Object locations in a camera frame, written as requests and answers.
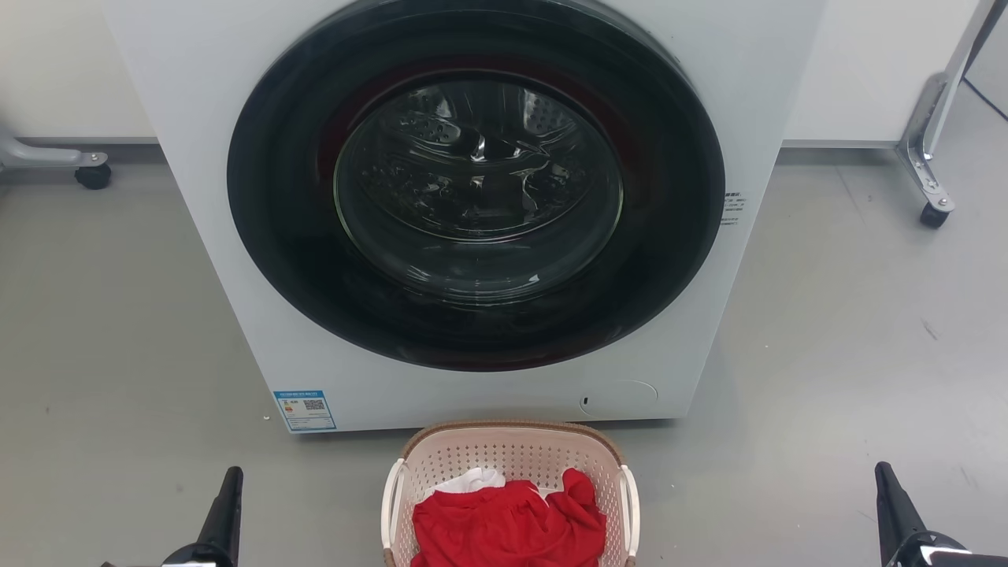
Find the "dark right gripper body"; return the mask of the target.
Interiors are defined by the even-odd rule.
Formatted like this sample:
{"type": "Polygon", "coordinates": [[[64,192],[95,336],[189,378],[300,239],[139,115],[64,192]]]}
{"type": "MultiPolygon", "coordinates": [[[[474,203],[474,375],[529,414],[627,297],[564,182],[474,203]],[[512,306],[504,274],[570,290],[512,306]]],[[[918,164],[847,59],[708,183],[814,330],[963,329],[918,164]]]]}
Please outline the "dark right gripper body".
{"type": "Polygon", "coordinates": [[[898,544],[882,566],[1007,566],[1007,557],[973,553],[938,532],[917,532],[898,544]]]}

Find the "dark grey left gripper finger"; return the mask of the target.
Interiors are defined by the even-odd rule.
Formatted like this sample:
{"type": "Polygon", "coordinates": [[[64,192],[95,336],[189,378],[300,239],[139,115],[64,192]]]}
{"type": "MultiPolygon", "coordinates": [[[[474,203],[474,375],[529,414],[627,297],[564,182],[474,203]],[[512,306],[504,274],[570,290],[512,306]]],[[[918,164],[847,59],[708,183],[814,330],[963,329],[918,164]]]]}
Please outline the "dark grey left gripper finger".
{"type": "Polygon", "coordinates": [[[211,509],[206,514],[202,530],[199,531],[198,544],[213,546],[240,545],[242,495],[242,468],[232,466],[224,474],[220,490],[213,500],[211,509]]]}

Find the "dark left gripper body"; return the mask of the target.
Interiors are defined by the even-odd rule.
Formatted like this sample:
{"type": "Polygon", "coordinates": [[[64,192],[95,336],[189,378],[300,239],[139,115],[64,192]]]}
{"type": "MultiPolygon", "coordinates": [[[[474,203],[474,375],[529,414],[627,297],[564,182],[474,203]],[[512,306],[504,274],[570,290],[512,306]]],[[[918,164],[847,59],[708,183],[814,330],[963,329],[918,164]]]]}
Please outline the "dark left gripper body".
{"type": "Polygon", "coordinates": [[[215,544],[194,543],[173,551],[162,561],[162,566],[235,566],[228,550],[215,544]]]}

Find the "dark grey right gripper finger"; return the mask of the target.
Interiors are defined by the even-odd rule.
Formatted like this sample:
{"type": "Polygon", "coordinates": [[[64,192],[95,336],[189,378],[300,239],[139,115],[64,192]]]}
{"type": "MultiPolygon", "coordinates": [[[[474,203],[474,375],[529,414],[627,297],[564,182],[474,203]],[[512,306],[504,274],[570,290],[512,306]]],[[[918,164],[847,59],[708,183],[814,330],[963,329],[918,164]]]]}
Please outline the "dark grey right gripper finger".
{"type": "Polygon", "coordinates": [[[875,481],[881,563],[921,565],[921,546],[928,542],[928,529],[921,515],[890,463],[880,461],[875,465],[875,481]]]}

